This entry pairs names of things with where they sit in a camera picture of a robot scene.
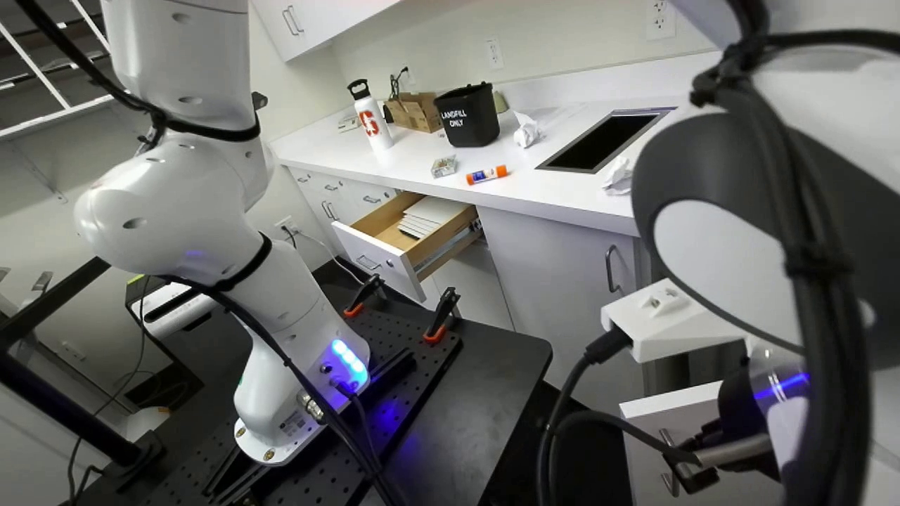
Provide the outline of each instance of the wooden drawer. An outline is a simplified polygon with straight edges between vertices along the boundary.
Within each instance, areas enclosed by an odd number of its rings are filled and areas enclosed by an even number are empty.
[[[461,209],[438,232],[423,240],[404,237],[399,219],[404,216],[404,209],[418,201],[423,194],[396,194],[354,226],[333,222],[344,254],[357,268],[383,275],[387,287],[413,301],[424,301],[423,278],[482,240],[473,206]]]

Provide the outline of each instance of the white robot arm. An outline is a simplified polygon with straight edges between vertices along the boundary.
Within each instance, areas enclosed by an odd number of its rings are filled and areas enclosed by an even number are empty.
[[[244,0],[103,0],[103,21],[116,77],[133,95],[205,131],[257,128]],[[365,389],[369,343],[337,319],[300,256],[248,222],[268,183],[260,138],[168,131],[78,198],[75,228],[122,270],[226,292],[344,410],[348,403],[334,386]],[[283,361],[248,336],[252,353],[233,395],[236,444],[260,464],[286,464],[319,433],[316,403]]]

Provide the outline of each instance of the white countertop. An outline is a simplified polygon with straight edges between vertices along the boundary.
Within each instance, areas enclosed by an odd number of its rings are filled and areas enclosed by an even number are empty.
[[[693,57],[679,67],[690,65],[695,74],[702,57]],[[667,74],[672,63],[656,63],[657,74]],[[276,154],[281,163],[296,163],[310,171],[348,177],[361,183],[387,187],[399,192],[417,192],[444,201],[459,201],[482,209],[497,209],[567,226],[583,226],[593,232],[611,232],[625,237],[638,237],[634,222],[631,198],[611,198],[605,194],[608,174],[622,163],[634,163],[642,146],[653,138],[653,133],[663,131],[667,124],[683,118],[687,107],[687,84],[680,80],[663,80],[667,87],[653,94],[634,94],[628,81],[622,81],[618,100],[580,101],[580,104],[560,104],[560,107],[535,107],[520,100],[513,100],[518,112],[531,115],[541,124],[544,140],[531,150],[520,150],[513,140],[518,122],[507,112],[501,115],[501,138],[485,150],[452,150],[444,133],[411,133],[395,128],[395,146],[387,152],[375,152],[362,135],[362,131],[337,131],[337,118],[324,118],[312,128],[305,128],[276,145]],[[541,171],[544,161],[558,154],[575,138],[580,138],[589,128],[611,115],[614,109],[645,109],[645,107],[679,107],[653,124],[638,140],[634,140],[625,152],[611,159],[601,171],[596,174],[575,174],[575,171]],[[437,180],[430,166],[437,159],[455,154],[461,170],[459,174]],[[476,170],[492,170],[497,163],[508,166],[507,180],[490,180],[479,187],[466,187],[463,174]]]

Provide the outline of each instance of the bottle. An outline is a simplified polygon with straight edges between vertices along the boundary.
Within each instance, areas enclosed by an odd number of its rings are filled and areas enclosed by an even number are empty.
[[[392,131],[376,107],[376,101],[369,94],[369,81],[357,80],[348,87],[348,95],[354,100],[354,109],[361,115],[361,128],[365,131],[365,138],[371,150],[387,150],[395,145]]]

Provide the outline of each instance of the cabinet door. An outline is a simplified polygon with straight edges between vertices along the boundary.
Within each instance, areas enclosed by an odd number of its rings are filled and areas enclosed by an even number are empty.
[[[312,212],[312,216],[316,216],[316,222],[320,226],[320,232],[326,233],[326,243],[333,246],[333,251],[340,251],[340,243],[337,243],[337,237],[334,237],[334,232],[333,232],[333,222],[334,222],[334,204],[337,204],[337,192],[340,192],[340,187],[334,187],[334,180],[330,180],[330,177],[320,177],[320,174],[316,174],[316,171],[307,171],[307,170],[300,170],[300,166],[281,166],[281,170],[286,170],[290,171],[290,180],[300,190],[300,194],[305,194],[305,201],[307,201],[307,206],[310,206],[310,212]]]
[[[297,0],[252,0],[252,11],[283,63],[310,50]]]
[[[492,209],[479,209],[479,216],[513,323],[555,346],[545,379],[560,389],[586,346],[601,336],[598,308],[635,291],[635,240]],[[628,355],[586,374],[576,389],[580,403],[601,410],[634,398],[645,398],[645,379]]]
[[[361,25],[399,0],[252,0],[252,10],[286,63]]]
[[[340,194],[340,219],[337,222],[357,222],[361,216],[371,214],[375,209],[385,206],[395,201],[396,192],[385,187],[369,187],[369,183],[352,183],[344,180],[344,194]]]

